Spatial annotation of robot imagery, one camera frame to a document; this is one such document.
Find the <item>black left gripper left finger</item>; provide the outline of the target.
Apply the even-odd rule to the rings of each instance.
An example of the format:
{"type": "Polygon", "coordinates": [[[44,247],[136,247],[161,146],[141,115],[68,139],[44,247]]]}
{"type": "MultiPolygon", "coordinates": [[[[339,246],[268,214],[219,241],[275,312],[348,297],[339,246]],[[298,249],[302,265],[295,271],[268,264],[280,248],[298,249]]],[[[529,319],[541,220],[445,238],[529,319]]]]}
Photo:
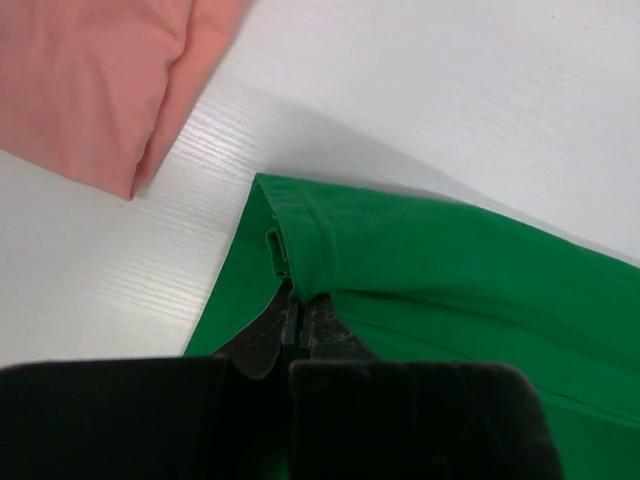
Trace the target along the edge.
{"type": "Polygon", "coordinates": [[[299,305],[292,297],[292,282],[285,280],[265,309],[219,348],[235,368],[250,380],[266,378],[284,355],[295,351],[299,305]]]}

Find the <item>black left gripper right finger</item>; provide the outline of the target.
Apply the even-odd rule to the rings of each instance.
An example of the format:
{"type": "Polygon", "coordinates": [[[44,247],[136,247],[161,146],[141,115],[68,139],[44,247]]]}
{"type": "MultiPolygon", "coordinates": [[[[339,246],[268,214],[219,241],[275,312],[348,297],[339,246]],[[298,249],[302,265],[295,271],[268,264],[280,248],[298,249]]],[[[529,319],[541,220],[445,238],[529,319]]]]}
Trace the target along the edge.
{"type": "Polygon", "coordinates": [[[328,294],[315,297],[302,309],[298,354],[302,359],[310,360],[378,359],[378,356],[341,319],[328,294]]]}

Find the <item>green t-shirt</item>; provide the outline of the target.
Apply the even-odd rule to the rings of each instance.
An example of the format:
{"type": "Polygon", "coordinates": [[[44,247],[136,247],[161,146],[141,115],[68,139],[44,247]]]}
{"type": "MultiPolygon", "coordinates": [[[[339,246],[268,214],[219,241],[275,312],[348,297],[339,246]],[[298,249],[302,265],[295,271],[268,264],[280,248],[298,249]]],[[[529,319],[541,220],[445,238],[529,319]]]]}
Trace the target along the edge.
{"type": "Polygon", "coordinates": [[[536,386],[569,479],[639,475],[639,270],[463,203],[259,174],[187,346],[283,281],[389,360],[499,361],[536,386]]]}

